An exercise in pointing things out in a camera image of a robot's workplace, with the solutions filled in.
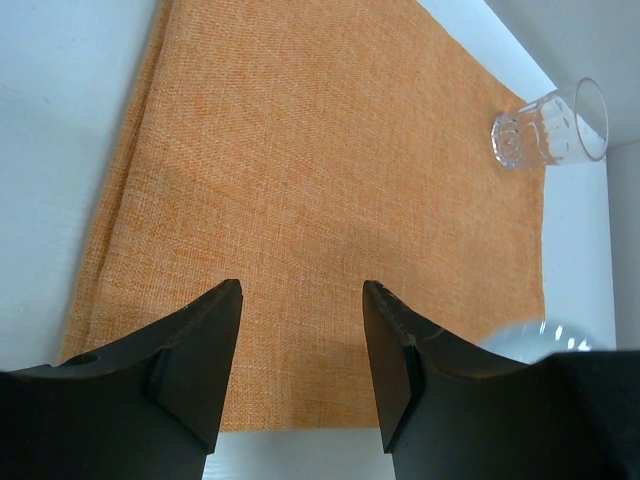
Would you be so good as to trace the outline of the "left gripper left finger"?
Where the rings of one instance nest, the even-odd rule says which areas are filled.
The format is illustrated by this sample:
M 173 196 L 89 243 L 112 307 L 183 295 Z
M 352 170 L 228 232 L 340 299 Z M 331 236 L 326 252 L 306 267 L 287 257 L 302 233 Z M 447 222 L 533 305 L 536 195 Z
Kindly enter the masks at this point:
M 226 280 L 178 311 L 64 363 L 1 375 L 5 479 L 199 479 L 239 332 Z

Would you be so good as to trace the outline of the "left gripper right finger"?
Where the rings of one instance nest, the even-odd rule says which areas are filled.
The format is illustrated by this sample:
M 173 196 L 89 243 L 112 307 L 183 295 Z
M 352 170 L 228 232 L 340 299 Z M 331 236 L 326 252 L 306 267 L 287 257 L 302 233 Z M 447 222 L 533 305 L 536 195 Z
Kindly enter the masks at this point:
M 399 479 L 635 479 L 639 355 L 555 353 L 524 364 L 363 285 L 384 451 Z

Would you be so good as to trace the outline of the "white ceramic plate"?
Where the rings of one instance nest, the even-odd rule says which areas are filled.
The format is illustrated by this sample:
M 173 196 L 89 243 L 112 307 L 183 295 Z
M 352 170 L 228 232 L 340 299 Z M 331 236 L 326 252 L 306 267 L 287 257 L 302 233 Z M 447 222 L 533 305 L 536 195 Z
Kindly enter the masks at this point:
M 603 349 L 576 326 L 542 319 L 505 327 L 484 340 L 481 347 L 525 364 L 534 364 L 555 353 Z

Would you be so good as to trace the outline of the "orange cloth placemat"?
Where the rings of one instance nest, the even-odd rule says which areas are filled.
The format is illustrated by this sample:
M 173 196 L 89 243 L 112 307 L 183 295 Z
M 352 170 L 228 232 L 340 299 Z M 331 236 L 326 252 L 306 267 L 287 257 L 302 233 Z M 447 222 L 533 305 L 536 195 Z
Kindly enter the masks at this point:
M 241 282 L 226 431 L 377 423 L 362 286 L 479 341 L 544 314 L 518 98 L 415 1 L 161 1 L 63 358 Z

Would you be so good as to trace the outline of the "clear drinking glass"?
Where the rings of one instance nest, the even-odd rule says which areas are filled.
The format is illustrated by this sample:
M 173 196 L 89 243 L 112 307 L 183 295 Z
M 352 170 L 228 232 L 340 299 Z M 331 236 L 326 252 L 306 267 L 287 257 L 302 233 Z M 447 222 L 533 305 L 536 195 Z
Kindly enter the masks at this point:
M 593 79 L 582 78 L 498 115 L 490 138 L 507 169 L 600 162 L 609 140 L 604 96 Z

